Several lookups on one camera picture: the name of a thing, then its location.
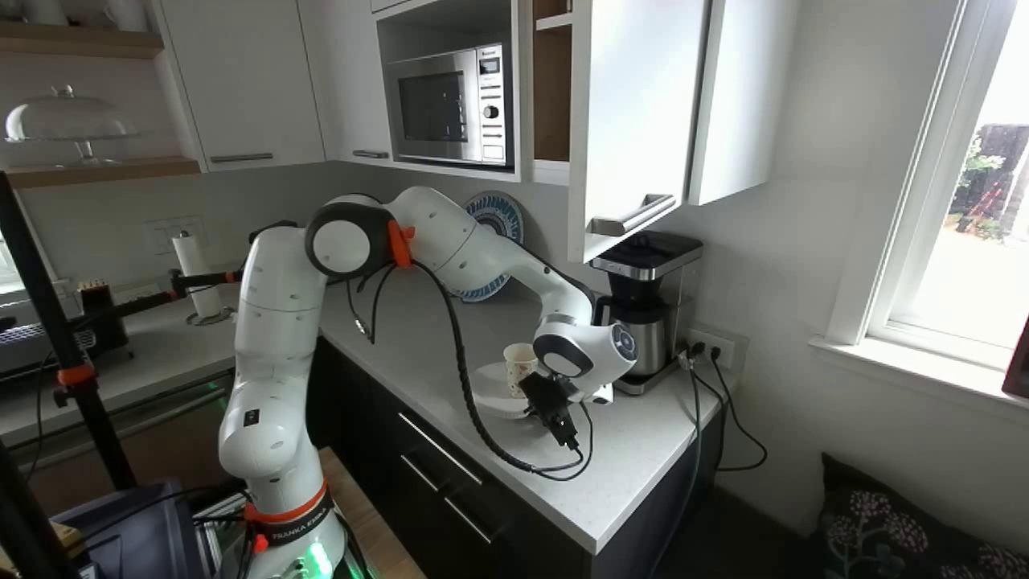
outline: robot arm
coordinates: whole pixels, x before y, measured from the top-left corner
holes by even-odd
[[[347,531],[332,514],[317,452],[306,431],[306,386],[317,341],[328,276],[363,276],[418,259],[450,292],[513,276],[539,296],[535,349],[570,401],[615,382],[634,368],[619,324],[592,324],[592,301],[552,267],[493,229],[482,229],[442,193],[410,188],[388,205],[363,195],[328,203],[313,226],[258,236],[237,298],[234,386],[218,427],[222,465],[248,482],[249,523],[268,552],[249,575],[347,557]]]
[[[395,243],[382,226],[388,220],[404,232],[407,253],[431,267],[450,292],[513,276],[539,296],[535,349],[547,372],[573,386],[570,401],[588,400],[634,368],[634,338],[619,324],[592,324],[592,301],[577,287],[431,188],[407,188],[382,208],[353,195],[324,205],[308,226],[313,264],[332,276],[380,269],[388,264],[387,243]]]

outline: espresso machine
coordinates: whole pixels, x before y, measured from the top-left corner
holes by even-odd
[[[687,314],[677,304],[692,304],[692,298],[681,298],[687,292],[681,283],[697,276],[702,242],[639,232],[588,264],[605,269],[612,283],[612,296],[598,298],[596,322],[619,322],[635,338],[635,368],[615,390],[642,397],[672,368],[672,332],[685,332]]]

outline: white countertop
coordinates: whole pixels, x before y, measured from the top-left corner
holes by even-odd
[[[105,412],[230,369],[234,322],[190,324],[190,312],[190,298],[178,298],[125,319],[128,347],[109,349],[97,364]],[[52,382],[46,382],[39,404],[40,427],[61,431],[79,426],[74,400],[58,410],[52,391]],[[0,437],[6,447],[35,437],[35,390],[0,397]]]
[[[374,289],[358,296],[363,319],[368,319],[368,292]],[[125,319],[128,349],[135,356],[125,359],[112,354],[99,364],[97,375],[99,400],[109,412],[230,369],[234,322],[187,324],[190,312],[190,301],[181,298]],[[473,378],[478,378],[475,368],[498,364],[501,347],[527,341],[536,324],[536,301],[522,287],[509,287],[482,304],[456,304],[456,312]],[[322,336],[588,552],[605,550],[694,437],[687,375],[672,372],[639,400],[616,397],[615,404],[592,404],[596,456],[577,479],[551,482],[501,462],[485,450],[461,401],[448,309],[423,274],[393,274],[380,301],[375,343],[358,336],[342,287],[324,296]],[[703,422],[715,410],[717,401],[703,391]],[[527,462],[551,465],[573,460],[573,452],[557,447],[535,422],[482,418],[495,441]],[[40,391],[46,431],[61,431],[77,422],[74,401],[58,410],[52,390]],[[33,390],[0,400],[0,437],[6,447],[35,437]]]
[[[358,312],[367,322],[368,292],[374,289],[363,289],[358,298]],[[456,304],[456,314],[475,382],[475,368],[498,364],[506,343],[535,336],[536,301],[522,287],[509,287],[493,301]],[[616,397],[615,404],[592,404],[596,456],[577,479],[551,482],[522,474],[501,462],[473,431],[461,400],[448,309],[431,281],[423,274],[393,274],[380,298],[375,324],[375,343],[363,341],[351,322],[344,289],[328,292],[322,336],[588,552],[605,550],[694,437],[687,418],[694,397],[687,375],[677,369],[639,400]],[[717,401],[703,391],[702,404],[706,422]],[[482,418],[495,441],[527,462],[551,465],[573,460],[539,426],[495,414]],[[577,410],[573,410],[573,418],[585,443]]]

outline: window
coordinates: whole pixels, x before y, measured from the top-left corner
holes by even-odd
[[[1029,312],[1024,3],[959,7],[866,309],[828,332],[980,368],[997,391]]]

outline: wall shelf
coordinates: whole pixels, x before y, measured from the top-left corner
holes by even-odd
[[[0,50],[154,59],[162,47],[162,34],[152,33],[0,22]]]
[[[67,183],[99,183],[99,181],[149,181],[149,176],[172,176],[172,173],[198,173],[194,159],[135,159],[120,165],[97,168],[20,168],[10,169],[14,188],[67,188]]]

